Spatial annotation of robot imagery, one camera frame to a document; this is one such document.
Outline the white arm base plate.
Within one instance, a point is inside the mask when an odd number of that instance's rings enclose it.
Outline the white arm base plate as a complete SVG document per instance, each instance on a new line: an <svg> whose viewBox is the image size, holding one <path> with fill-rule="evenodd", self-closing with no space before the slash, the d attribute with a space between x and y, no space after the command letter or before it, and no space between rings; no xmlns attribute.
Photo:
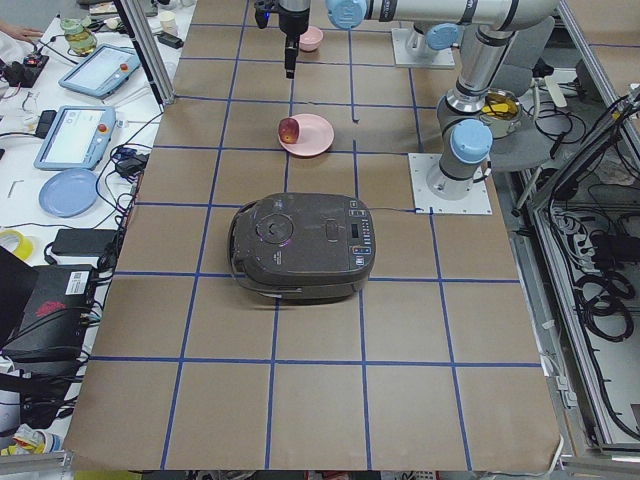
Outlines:
<svg viewBox="0 0 640 480"><path fill-rule="evenodd" d="M470 179L453 180L441 171L440 158L440 154L408 154L414 210L418 214L491 215L481 166Z"/></svg>

